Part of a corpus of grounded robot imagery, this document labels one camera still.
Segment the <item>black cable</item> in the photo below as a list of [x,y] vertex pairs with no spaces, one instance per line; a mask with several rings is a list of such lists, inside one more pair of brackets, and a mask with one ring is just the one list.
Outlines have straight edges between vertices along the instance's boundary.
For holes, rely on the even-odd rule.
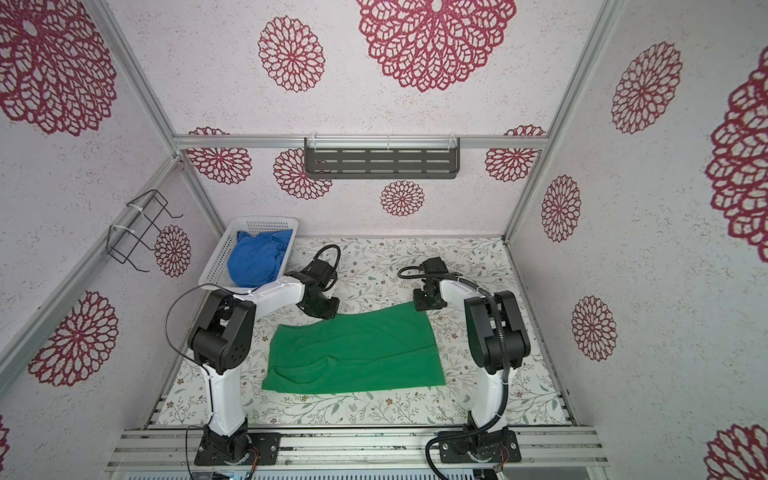
[[176,298],[176,300],[174,300],[174,302],[173,302],[173,303],[170,305],[170,308],[168,309],[168,313],[166,313],[166,314],[165,314],[165,341],[166,341],[166,342],[168,342],[168,346],[169,346],[170,348],[172,348],[172,349],[173,349],[173,351],[175,351],[176,353],[178,353],[179,355],[181,355],[183,358],[185,358],[185,359],[189,360],[190,362],[194,363],[195,365],[197,365],[197,366],[199,366],[199,367],[202,367],[202,366],[203,366],[203,364],[202,364],[202,363],[200,363],[200,362],[198,362],[198,361],[197,361],[197,360],[195,360],[195,359],[191,359],[190,357],[188,357],[188,356],[184,355],[184,354],[183,354],[183,353],[182,353],[182,352],[181,352],[179,349],[177,349],[177,348],[174,346],[174,344],[173,344],[173,343],[171,343],[171,342],[170,342],[170,338],[168,338],[168,318],[170,317],[170,311],[174,309],[174,306],[175,306],[175,305],[176,305],[176,304],[179,302],[179,300],[183,299],[183,298],[184,298],[184,297],[185,297],[185,296],[186,296],[188,293],[192,293],[193,291],[197,290],[198,288],[202,288],[202,287],[204,287],[204,286],[215,286],[216,288],[222,289],[222,290],[224,290],[224,291],[226,291],[226,292],[229,292],[229,293],[232,293],[233,295],[236,295],[236,293],[235,293],[235,292],[233,292],[232,290],[228,290],[228,289],[226,289],[226,288],[224,288],[224,287],[222,287],[222,286],[218,286],[218,285],[217,285],[217,284],[215,284],[215,283],[203,283],[202,285],[198,285],[198,286],[196,286],[196,287],[194,287],[194,288],[190,288],[190,289],[189,289],[189,290],[187,290],[186,292],[184,292],[184,293],[182,293],[181,295],[179,295],[179,297],[178,297],[178,298]]
[[460,273],[420,273],[416,275],[405,275],[403,272],[406,272],[408,270],[423,271],[423,269],[418,265],[405,266],[400,270],[398,270],[397,276],[399,278],[403,278],[407,280],[426,279],[426,278],[436,278],[440,280],[453,280],[455,282],[464,283],[465,285],[474,287],[478,293],[483,295],[488,300],[488,305],[491,309],[491,315],[493,316],[493,320],[496,324],[496,336],[498,337],[499,347],[501,348],[501,351],[502,351],[502,372],[503,372],[502,373],[502,403],[498,407],[498,411],[496,412],[496,415],[494,416],[494,418],[491,419],[488,423],[486,423],[482,427],[471,430],[469,432],[463,432],[463,433],[458,433],[454,435],[436,436],[435,438],[429,440],[424,448],[424,453],[427,458],[427,463],[429,464],[429,467],[432,469],[435,475],[437,475],[438,478],[440,478],[440,480],[450,480],[448,477],[440,473],[440,471],[435,466],[435,463],[432,461],[432,457],[429,454],[430,448],[435,443],[438,443],[438,442],[443,442],[446,440],[465,439],[467,437],[471,437],[479,433],[487,432],[492,426],[496,425],[496,423],[501,418],[503,418],[504,411],[507,409],[507,397],[509,395],[509,371],[511,369],[511,365],[509,362],[509,355],[507,353],[507,343],[504,338],[504,327],[502,325],[502,316],[498,311],[498,307],[496,306],[496,298],[493,295],[491,295],[489,291],[480,287],[476,282],[473,282],[468,278],[464,278]]
[[192,468],[190,468],[190,453],[189,450],[187,450],[187,440],[189,439],[189,433],[190,429],[198,429],[198,430],[204,430],[205,427],[207,427],[210,424],[210,421],[214,419],[214,416],[211,415],[208,419],[208,423],[205,425],[198,427],[197,425],[188,425],[186,429],[184,430],[184,458],[187,460],[187,472],[190,474],[190,480],[194,480],[194,477],[192,476]]
[[313,260],[318,260],[320,258],[320,255],[322,255],[326,250],[335,248],[336,249],[336,263],[333,264],[333,269],[336,270],[336,268],[339,267],[339,260],[341,259],[341,247],[336,245],[335,243],[331,243],[329,245],[325,245],[320,250],[317,250],[317,253],[315,253],[315,258]]
[[502,377],[502,404],[498,407],[498,411],[496,412],[496,415],[494,416],[493,419],[491,419],[490,422],[486,423],[479,429],[474,429],[469,432],[458,433],[455,435],[436,436],[435,438],[427,442],[427,444],[424,447],[424,453],[427,457],[427,463],[429,464],[429,467],[432,469],[435,475],[437,475],[438,478],[440,478],[440,480],[451,480],[451,479],[446,477],[442,473],[440,473],[440,471],[435,466],[435,463],[432,461],[432,457],[429,454],[429,450],[432,448],[432,446],[435,443],[444,442],[446,440],[465,439],[467,437],[471,437],[479,433],[487,432],[488,430],[491,429],[492,426],[496,425],[496,422],[498,422],[504,416],[504,411],[507,409],[507,396],[509,395],[509,385],[507,385],[508,378],[509,378],[509,375],[507,375],[507,373],[505,372],[505,374]]
[[[328,245],[325,245],[320,250],[317,250],[317,253],[315,253],[315,257],[312,258],[312,261],[319,260],[320,255],[325,253],[327,250],[330,249],[336,250],[336,262],[333,264],[333,275],[331,276],[331,279],[333,280],[331,283],[328,284],[324,289],[320,290],[321,292],[327,292],[328,290],[331,290],[334,285],[336,285],[336,281],[339,279],[339,274],[336,272],[336,270],[339,268],[339,261],[341,260],[341,247],[336,245],[335,243],[330,243]],[[310,270],[310,266],[312,265],[312,262],[310,262],[309,265],[305,266],[303,270],[301,270],[303,273],[306,273]]]

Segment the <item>green cloth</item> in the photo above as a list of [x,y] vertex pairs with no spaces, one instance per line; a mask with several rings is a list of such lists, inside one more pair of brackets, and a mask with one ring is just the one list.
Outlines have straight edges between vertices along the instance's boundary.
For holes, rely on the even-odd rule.
[[445,385],[435,334],[413,302],[277,327],[261,388],[342,393]]

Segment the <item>red floral pattern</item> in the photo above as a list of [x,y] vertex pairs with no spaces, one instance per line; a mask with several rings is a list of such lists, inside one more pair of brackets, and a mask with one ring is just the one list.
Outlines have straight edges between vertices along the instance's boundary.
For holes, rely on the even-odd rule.
[[614,314],[594,296],[586,296],[576,304],[571,331],[583,354],[598,362],[611,356],[616,348]]
[[514,0],[357,0],[368,55],[403,87],[466,81],[504,41]]
[[611,109],[616,128],[633,134],[653,124],[674,98],[682,69],[674,44],[662,41],[639,54],[616,85]]
[[180,276],[187,271],[192,257],[190,239],[181,228],[168,225],[154,242],[154,259],[168,276]]
[[541,202],[541,224],[550,240],[561,242],[570,237],[581,215],[581,197],[573,178],[555,178]]
[[331,180],[314,180],[304,169],[304,150],[292,148],[281,152],[273,165],[274,176],[280,188],[296,198],[309,200],[322,197],[330,190]]
[[[504,135],[540,136],[547,132],[534,125],[520,125]],[[492,148],[485,154],[485,169],[496,180],[505,182],[520,180],[528,176],[531,165],[538,156],[534,148]]]
[[99,292],[85,292],[28,371],[40,383],[73,386],[96,373],[109,359],[118,336],[114,307]]
[[757,69],[728,97],[725,119],[710,138],[712,208],[728,219],[729,235],[757,247],[768,263],[768,47]]
[[707,480],[768,478],[768,432],[760,425],[731,425],[718,431],[707,447]]
[[424,190],[411,181],[398,180],[384,187],[381,201],[388,214],[407,217],[424,204]]
[[8,429],[2,424],[2,415],[0,415],[0,472],[2,472],[2,464],[5,461],[5,454],[8,453],[11,447],[8,445]]
[[288,91],[314,87],[326,69],[323,47],[307,25],[295,18],[273,18],[259,38],[261,65]]
[[[229,135],[218,128],[199,127],[190,135]],[[220,184],[238,184],[250,175],[250,157],[245,148],[189,148],[187,155],[197,171]]]
[[78,136],[111,115],[117,72],[76,0],[0,2],[0,104],[11,120]]

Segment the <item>blue cloth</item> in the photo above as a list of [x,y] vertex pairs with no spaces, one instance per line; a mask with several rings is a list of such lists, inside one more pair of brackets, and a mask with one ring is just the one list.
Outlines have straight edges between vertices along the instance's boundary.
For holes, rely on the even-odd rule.
[[237,286],[257,288],[274,281],[283,264],[293,230],[251,235],[237,232],[237,244],[230,253],[227,268]]

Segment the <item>white plastic basket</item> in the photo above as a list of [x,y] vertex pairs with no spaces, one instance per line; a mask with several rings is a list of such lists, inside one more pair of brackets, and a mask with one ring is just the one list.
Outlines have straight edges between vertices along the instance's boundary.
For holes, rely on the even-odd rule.
[[[216,245],[214,254],[210,256],[208,264],[203,270],[203,274],[200,275],[200,280],[197,284],[203,283],[215,283],[218,286],[223,286],[226,289],[232,290],[235,293],[248,293],[247,288],[236,286],[230,278],[230,271],[227,267],[227,261],[230,259],[230,254],[234,250],[237,243],[237,232],[239,230],[246,231],[251,235],[256,235],[262,232],[279,232],[281,230],[293,230],[288,242],[288,248],[286,249],[286,255],[283,257],[283,264],[280,265],[280,272],[277,276],[283,275],[288,264],[288,256],[290,255],[290,249],[293,247],[293,239],[296,238],[296,230],[299,228],[299,221],[295,218],[288,217],[235,217],[227,227],[227,231],[224,232],[223,237],[219,240],[219,244]],[[205,290],[215,290],[215,286],[204,286]]]

